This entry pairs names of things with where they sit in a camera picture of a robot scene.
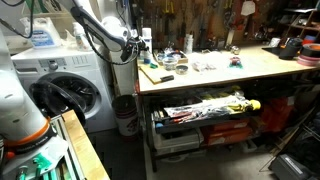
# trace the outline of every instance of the tool wall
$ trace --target tool wall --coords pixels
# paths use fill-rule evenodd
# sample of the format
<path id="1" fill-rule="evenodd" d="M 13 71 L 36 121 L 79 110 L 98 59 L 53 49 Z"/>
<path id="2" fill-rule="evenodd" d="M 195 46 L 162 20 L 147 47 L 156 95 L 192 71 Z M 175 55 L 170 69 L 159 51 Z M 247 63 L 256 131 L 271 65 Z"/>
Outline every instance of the tool wall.
<path id="1" fill-rule="evenodd" d="M 255 33 L 279 5 L 276 0 L 253 0 L 254 13 L 241 15 L 246 0 L 136 0 L 141 8 L 138 29 L 152 28 L 154 48 L 174 42 L 183 48 L 186 34 L 193 35 L 194 49 L 206 49 L 211 43 L 225 41 L 229 30 L 235 30 L 235 41 L 256 40 Z"/>

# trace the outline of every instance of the trash can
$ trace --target trash can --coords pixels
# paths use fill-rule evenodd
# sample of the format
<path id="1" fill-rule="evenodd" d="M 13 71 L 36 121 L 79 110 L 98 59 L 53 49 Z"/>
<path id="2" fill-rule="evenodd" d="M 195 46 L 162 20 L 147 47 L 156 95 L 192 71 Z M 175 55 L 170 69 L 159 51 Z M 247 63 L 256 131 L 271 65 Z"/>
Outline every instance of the trash can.
<path id="1" fill-rule="evenodd" d="M 124 140 L 135 140 L 138 132 L 138 113 L 134 97 L 122 95 L 112 102 L 119 132 Z"/>

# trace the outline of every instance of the knob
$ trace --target knob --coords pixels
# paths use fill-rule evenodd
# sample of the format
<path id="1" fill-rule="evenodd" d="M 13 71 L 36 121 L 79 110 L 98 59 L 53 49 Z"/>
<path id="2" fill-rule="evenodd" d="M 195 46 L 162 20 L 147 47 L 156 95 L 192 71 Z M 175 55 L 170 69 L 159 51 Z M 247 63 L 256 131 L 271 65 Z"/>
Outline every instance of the knob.
<path id="1" fill-rule="evenodd" d="M 51 70 L 57 70 L 58 69 L 58 63 L 57 62 L 49 62 L 49 68 Z"/>

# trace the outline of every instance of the floor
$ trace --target floor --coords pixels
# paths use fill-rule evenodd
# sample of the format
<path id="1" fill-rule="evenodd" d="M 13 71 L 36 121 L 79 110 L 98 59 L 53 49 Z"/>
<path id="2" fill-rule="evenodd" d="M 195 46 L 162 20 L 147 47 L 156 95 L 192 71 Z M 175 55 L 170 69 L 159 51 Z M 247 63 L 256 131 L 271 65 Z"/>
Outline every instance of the floor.
<path id="1" fill-rule="evenodd" d="M 177 163 L 157 161 L 158 172 L 156 173 L 152 172 L 149 154 L 145 155 L 148 180 L 276 179 L 268 168 L 259 172 L 270 160 L 271 155 L 268 153 L 244 154 L 237 145 L 231 150 L 220 146 L 207 150 L 205 154 L 189 155 Z"/>
<path id="2" fill-rule="evenodd" d="M 188 155 L 177 163 L 158 160 L 158 172 L 153 173 L 148 147 L 139 137 L 135 142 L 124 142 L 116 129 L 89 134 L 111 180 L 276 179 L 267 168 L 259 172 L 270 160 L 270 154 L 246 154 L 238 145 L 217 146 L 206 153 Z"/>

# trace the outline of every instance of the washing machine door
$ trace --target washing machine door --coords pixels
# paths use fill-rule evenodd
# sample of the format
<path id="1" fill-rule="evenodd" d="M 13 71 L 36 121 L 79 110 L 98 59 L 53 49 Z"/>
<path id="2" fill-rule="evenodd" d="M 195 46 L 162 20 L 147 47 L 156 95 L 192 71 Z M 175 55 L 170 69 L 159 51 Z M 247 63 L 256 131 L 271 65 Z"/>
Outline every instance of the washing machine door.
<path id="1" fill-rule="evenodd" d="M 67 72 L 43 76 L 30 87 L 39 109 L 53 117 L 73 109 L 82 124 L 85 114 L 94 112 L 99 103 L 98 89 L 87 79 Z"/>

